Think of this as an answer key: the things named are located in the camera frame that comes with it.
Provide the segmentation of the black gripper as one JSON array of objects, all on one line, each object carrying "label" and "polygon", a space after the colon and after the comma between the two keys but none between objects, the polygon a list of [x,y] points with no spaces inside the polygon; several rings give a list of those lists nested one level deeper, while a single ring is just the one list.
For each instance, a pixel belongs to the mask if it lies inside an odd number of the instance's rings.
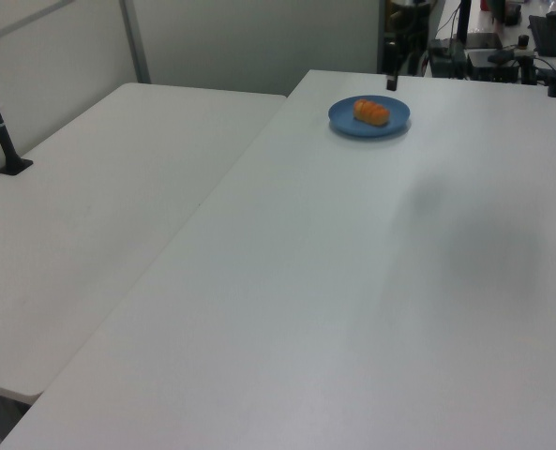
[{"label": "black gripper", "polygon": [[383,73],[386,74],[386,89],[397,91],[398,89],[398,44],[395,40],[389,40],[383,46]]}]

